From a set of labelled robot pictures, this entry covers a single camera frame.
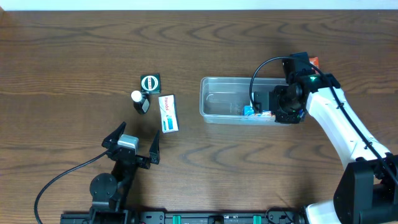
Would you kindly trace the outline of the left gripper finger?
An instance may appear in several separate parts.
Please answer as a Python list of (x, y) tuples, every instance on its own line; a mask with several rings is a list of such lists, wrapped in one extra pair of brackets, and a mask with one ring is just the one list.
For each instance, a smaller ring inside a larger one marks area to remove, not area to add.
[(152, 164), (159, 164), (160, 162), (159, 138), (160, 131), (158, 130), (149, 149), (149, 158)]
[(123, 121), (111, 134), (109, 134), (107, 137), (103, 139), (101, 146), (106, 149), (110, 149), (114, 145), (117, 145), (118, 140), (121, 137), (121, 135), (124, 133), (125, 128), (126, 128), (126, 122)]

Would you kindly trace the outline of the blue Kool Fever box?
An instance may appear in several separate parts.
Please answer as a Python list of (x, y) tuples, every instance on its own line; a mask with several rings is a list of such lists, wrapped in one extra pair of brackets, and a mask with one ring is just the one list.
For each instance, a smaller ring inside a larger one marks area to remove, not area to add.
[(270, 111), (262, 111), (262, 113), (255, 113), (254, 109), (250, 105), (243, 107), (243, 116), (258, 116), (258, 117), (274, 117)]

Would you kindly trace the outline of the red Panadol ActiFast box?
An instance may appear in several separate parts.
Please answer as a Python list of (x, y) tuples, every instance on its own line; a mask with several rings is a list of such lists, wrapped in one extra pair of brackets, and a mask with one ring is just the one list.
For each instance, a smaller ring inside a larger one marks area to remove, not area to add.
[(315, 66), (315, 67), (317, 67), (317, 68), (320, 68), (318, 57), (310, 57), (310, 58), (309, 58), (309, 61), (310, 61), (310, 63), (311, 63), (313, 66)]

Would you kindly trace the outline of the dark bottle white cap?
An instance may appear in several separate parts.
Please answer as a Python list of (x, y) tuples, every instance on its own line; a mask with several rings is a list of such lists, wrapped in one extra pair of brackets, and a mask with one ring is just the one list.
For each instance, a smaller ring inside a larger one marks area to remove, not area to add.
[(131, 93), (131, 98), (133, 100), (133, 105), (136, 111), (139, 114), (146, 114), (149, 110), (149, 100), (147, 99), (146, 95), (138, 90), (134, 90)]

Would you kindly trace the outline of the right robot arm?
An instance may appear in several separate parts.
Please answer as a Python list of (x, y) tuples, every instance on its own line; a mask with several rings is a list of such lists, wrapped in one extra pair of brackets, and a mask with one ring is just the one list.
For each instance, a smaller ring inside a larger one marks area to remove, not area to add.
[(278, 123), (309, 114), (322, 127), (344, 168), (331, 200), (305, 207), (307, 223), (388, 223), (397, 220), (397, 156), (368, 131), (333, 75), (290, 72), (287, 84), (249, 92), (255, 111), (267, 107)]

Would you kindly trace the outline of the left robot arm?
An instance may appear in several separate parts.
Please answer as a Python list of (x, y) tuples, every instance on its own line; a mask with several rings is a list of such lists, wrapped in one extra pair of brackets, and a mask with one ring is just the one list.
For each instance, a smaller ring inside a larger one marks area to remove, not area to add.
[(132, 224), (139, 223), (139, 214), (126, 207), (127, 196), (138, 168), (149, 169), (160, 162), (159, 137), (157, 131), (149, 149), (149, 156), (137, 153), (139, 139), (124, 134), (123, 122), (103, 139), (106, 155), (115, 162), (110, 173), (97, 175), (90, 184), (93, 197), (89, 224)]

